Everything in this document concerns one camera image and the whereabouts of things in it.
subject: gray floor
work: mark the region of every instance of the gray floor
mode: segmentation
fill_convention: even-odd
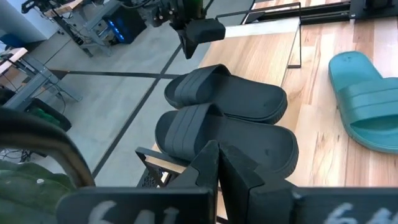
[[[215,0],[208,10],[208,17],[247,10],[251,5],[252,0]],[[233,25],[239,24],[242,18],[243,16],[234,16],[221,21],[226,25]],[[111,57],[94,49],[95,56],[88,58],[75,43],[58,34],[39,46],[32,55],[43,63],[47,62],[48,68],[59,70],[159,73],[178,45],[179,40],[175,31],[168,24],[163,24],[158,28],[149,26],[130,45],[115,45]],[[209,46],[209,44],[198,46],[190,60],[185,59],[182,51],[179,52],[167,73],[184,74],[197,68]],[[65,97],[67,100],[65,116],[73,124],[68,135],[80,148],[90,169],[93,170],[154,79],[67,75],[63,80],[74,86],[84,97],[78,103]],[[157,120],[164,112],[173,109],[163,96],[164,88],[169,81],[161,80],[156,85],[96,177],[98,185],[135,186],[137,184],[144,166],[134,150],[138,146],[150,148],[154,145]],[[62,110],[63,103],[60,100],[54,97],[46,100],[55,108]],[[38,163],[53,172],[62,171],[50,158]]]

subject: teal slide sandal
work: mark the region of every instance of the teal slide sandal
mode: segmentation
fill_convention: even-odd
[[[398,154],[398,78],[383,78],[361,52],[344,52],[329,62],[341,120],[363,146]]]

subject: green fabric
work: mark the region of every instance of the green fabric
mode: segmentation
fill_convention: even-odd
[[[398,78],[383,78],[360,52],[334,56],[329,77],[346,132],[369,149],[398,153]]]
[[[33,163],[0,161],[0,223],[52,223],[58,201],[72,191],[64,174]]]

